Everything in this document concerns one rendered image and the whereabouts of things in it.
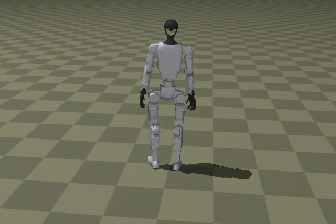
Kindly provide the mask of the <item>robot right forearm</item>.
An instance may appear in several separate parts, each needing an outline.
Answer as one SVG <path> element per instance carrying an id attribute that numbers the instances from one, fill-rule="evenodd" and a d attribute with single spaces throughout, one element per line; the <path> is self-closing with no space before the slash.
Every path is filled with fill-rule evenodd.
<path id="1" fill-rule="evenodd" d="M 186 76 L 186 79 L 187 79 L 187 94 L 192 95 L 191 92 L 192 90 L 194 90 L 194 72 L 193 74 L 189 74 L 188 76 Z"/>

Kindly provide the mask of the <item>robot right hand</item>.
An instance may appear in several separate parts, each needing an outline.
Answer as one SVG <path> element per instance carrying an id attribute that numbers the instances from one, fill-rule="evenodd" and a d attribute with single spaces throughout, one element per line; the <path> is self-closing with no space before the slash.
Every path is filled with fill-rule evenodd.
<path id="1" fill-rule="evenodd" d="M 195 97 L 194 97 L 194 95 L 195 95 L 194 90 L 192 90 L 191 94 L 192 95 L 188 94 L 188 100 L 186 101 L 186 104 L 189 101 L 190 104 L 189 104 L 188 108 L 191 107 L 189 110 L 195 110 L 195 108 L 196 108 L 196 100 L 195 100 Z"/>

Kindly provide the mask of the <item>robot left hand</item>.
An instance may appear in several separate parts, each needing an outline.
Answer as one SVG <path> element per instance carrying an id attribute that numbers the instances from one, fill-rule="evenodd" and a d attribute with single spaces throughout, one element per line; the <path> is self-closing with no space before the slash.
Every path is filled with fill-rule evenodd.
<path id="1" fill-rule="evenodd" d="M 146 94 L 146 88 L 143 88 L 142 91 L 140 91 L 140 92 L 141 92 L 141 95 L 140 95 L 140 106 L 142 108 L 144 108 L 145 104 L 143 103 L 143 100 L 145 100 L 144 95 Z"/>

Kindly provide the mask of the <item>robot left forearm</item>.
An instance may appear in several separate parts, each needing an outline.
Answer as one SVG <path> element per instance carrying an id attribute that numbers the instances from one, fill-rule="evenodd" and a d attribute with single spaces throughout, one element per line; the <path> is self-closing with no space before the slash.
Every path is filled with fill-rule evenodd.
<path id="1" fill-rule="evenodd" d="M 149 83 L 150 83 L 150 77 L 151 77 L 151 74 L 146 72 L 146 65 L 145 65 L 141 91 L 142 91 L 143 88 L 146 88 L 146 92 L 148 91 L 148 86 L 149 86 Z"/>

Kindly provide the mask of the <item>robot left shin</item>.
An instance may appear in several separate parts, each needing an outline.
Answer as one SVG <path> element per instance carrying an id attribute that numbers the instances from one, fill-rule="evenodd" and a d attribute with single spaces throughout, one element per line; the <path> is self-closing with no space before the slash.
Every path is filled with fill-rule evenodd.
<path id="1" fill-rule="evenodd" d="M 156 159 L 157 161 L 157 152 L 158 152 L 160 137 L 159 137 L 159 134 L 154 135 L 153 125 L 150 125 L 149 137 L 150 137 L 150 146 L 152 150 L 152 161 L 154 161 L 154 159 Z"/>

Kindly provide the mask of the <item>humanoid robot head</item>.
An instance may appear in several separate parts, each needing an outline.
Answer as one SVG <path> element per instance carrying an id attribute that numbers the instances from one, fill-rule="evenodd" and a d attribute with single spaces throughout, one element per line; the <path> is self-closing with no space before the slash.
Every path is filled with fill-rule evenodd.
<path id="1" fill-rule="evenodd" d="M 173 31 L 174 29 L 176 29 L 175 31 L 175 34 L 173 36 L 170 36 L 167 34 L 166 32 L 166 29 L 169 29 L 169 31 Z M 164 29 L 165 29 L 165 33 L 167 35 L 167 40 L 165 42 L 163 42 L 164 44 L 167 44 L 167 45 L 175 45 L 175 44 L 178 44 L 177 42 L 175 42 L 174 40 L 174 36 L 176 35 L 177 33 L 177 29 L 178 29 L 178 23 L 173 20 L 173 19 L 169 19 L 165 22 L 165 25 L 164 25 Z"/>

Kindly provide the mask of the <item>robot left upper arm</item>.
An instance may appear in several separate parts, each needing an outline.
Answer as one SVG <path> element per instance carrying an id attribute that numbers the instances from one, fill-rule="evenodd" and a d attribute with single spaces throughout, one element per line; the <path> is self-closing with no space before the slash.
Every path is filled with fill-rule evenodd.
<path id="1" fill-rule="evenodd" d="M 159 43 L 153 43 L 150 44 L 149 49 L 148 49 L 148 54 L 146 58 L 146 72 L 151 73 L 154 70 L 154 58 L 155 58 L 155 52 L 157 52 L 157 48 L 159 46 Z"/>

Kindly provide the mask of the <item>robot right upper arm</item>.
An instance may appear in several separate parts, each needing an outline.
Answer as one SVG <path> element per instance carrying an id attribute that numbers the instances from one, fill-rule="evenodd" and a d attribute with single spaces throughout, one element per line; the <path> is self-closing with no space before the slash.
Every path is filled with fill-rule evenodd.
<path id="1" fill-rule="evenodd" d="M 184 56 L 185 64 L 186 64 L 186 67 L 184 68 L 184 73 L 185 73 L 185 75 L 193 74 L 193 70 L 192 70 L 192 64 L 193 64 L 192 49 L 189 45 L 183 45 L 183 44 L 182 44 L 182 48 L 183 48 L 183 53 L 186 54 Z"/>

